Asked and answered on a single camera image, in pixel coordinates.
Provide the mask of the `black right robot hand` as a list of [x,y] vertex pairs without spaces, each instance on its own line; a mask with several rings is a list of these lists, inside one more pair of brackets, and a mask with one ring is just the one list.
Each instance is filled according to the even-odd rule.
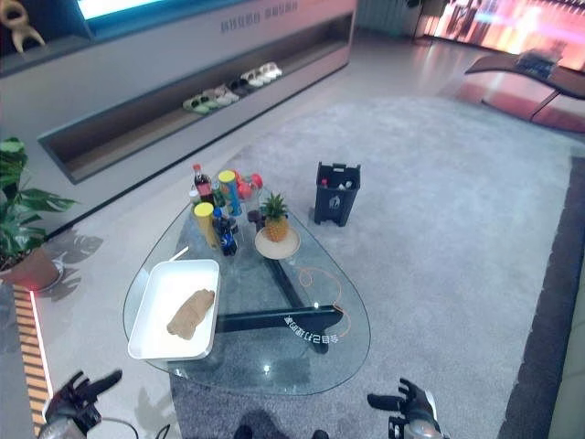
[[434,399],[424,389],[405,378],[399,379],[398,396],[369,393],[367,403],[374,409],[400,413],[408,423],[414,419],[429,423],[437,421]]

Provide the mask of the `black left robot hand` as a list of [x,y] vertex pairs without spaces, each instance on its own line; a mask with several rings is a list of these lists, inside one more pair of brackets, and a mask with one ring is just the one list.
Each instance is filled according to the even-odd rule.
[[95,403],[101,394],[121,380],[122,371],[116,369],[95,381],[83,376],[82,371],[77,372],[54,394],[45,413],[47,422],[66,417],[72,419],[79,428],[90,429],[101,421]]

